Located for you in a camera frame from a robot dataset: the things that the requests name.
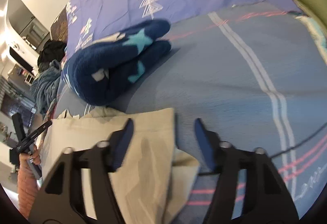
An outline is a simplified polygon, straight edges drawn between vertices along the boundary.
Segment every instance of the metal bolt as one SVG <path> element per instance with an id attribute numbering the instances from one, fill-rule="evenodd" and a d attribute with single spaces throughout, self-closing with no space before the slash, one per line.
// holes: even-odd
<path id="1" fill-rule="evenodd" d="M 261 154 L 261 155 L 265 154 L 265 150 L 262 147 L 257 147 L 254 151 L 257 154 Z"/>
<path id="2" fill-rule="evenodd" d="M 109 142 L 108 141 L 100 141 L 96 145 L 99 148 L 105 148 L 105 147 L 109 146 Z"/>
<path id="3" fill-rule="evenodd" d="M 230 148 L 230 147 L 232 147 L 232 144 L 227 141 L 222 141 L 219 143 L 219 146 L 222 148 Z"/>
<path id="4" fill-rule="evenodd" d="M 72 147 L 66 147 L 64 150 L 63 150 L 63 153 L 64 154 L 70 154 L 70 153 L 73 153 L 74 152 L 74 149 Z"/>

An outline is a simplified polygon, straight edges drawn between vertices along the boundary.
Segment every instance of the person's arm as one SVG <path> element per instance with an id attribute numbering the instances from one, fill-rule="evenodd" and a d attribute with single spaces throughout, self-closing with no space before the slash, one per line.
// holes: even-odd
<path id="1" fill-rule="evenodd" d="M 19 155 L 19 172 L 18 172 L 18 204 L 20 213 L 27 219 L 31 212 L 32 205 L 38 192 L 36 179 L 27 164 L 27 160 L 33 158 L 36 165 L 41 163 L 39 152 L 34 146 L 33 155 L 22 153 Z"/>

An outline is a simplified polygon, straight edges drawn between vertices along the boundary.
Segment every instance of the folded blanket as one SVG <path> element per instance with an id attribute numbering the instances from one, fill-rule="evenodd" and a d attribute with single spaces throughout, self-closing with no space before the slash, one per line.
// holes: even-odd
<path id="1" fill-rule="evenodd" d="M 35 79 L 30 88 L 36 101 L 37 111 L 45 117 L 51 102 L 57 97 L 61 68 L 58 61 L 50 63 L 49 69 L 45 70 Z"/>
<path id="2" fill-rule="evenodd" d="M 148 20 L 94 41 L 66 62 L 63 80 L 90 105 L 108 105 L 170 51 L 168 41 L 156 41 L 169 29 L 165 20 Z"/>
<path id="3" fill-rule="evenodd" d="M 115 109 L 96 107 L 78 119 L 66 111 L 53 120 L 41 152 L 42 175 L 46 175 L 65 147 L 76 151 L 134 121 L 134 135 L 124 162 L 116 173 L 109 173 L 117 203 L 126 224 L 168 224 L 188 201 L 197 177 L 199 162 L 175 146 L 174 110 L 126 115 Z M 85 209 L 96 218 L 90 172 L 82 170 Z"/>

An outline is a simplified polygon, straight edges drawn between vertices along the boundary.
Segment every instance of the rolled blanket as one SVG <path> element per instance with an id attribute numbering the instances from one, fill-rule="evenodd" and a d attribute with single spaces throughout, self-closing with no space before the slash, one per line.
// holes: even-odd
<path id="1" fill-rule="evenodd" d="M 57 60 L 50 63 L 49 69 L 45 70 L 35 79 L 30 88 L 32 96 L 36 101 L 39 113 L 44 117 L 51 102 L 57 97 L 61 68 Z"/>
<path id="2" fill-rule="evenodd" d="M 169 29 L 165 20 L 147 20 L 94 41 L 66 62 L 63 80 L 90 105 L 108 105 L 170 51 L 168 41 L 156 41 Z"/>

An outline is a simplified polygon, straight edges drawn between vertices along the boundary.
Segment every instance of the person's hand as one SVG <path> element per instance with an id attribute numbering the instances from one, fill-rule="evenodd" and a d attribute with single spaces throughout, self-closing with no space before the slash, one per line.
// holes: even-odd
<path id="1" fill-rule="evenodd" d="M 31 160 L 33 159 L 33 163 L 35 165 L 40 165 L 41 164 L 41 158 L 40 158 L 40 154 L 39 151 L 36 147 L 36 145 L 34 145 L 34 153 L 32 155 L 29 155 L 27 153 L 21 153 L 19 154 L 19 161 L 21 164 L 27 164 L 27 160 Z"/>

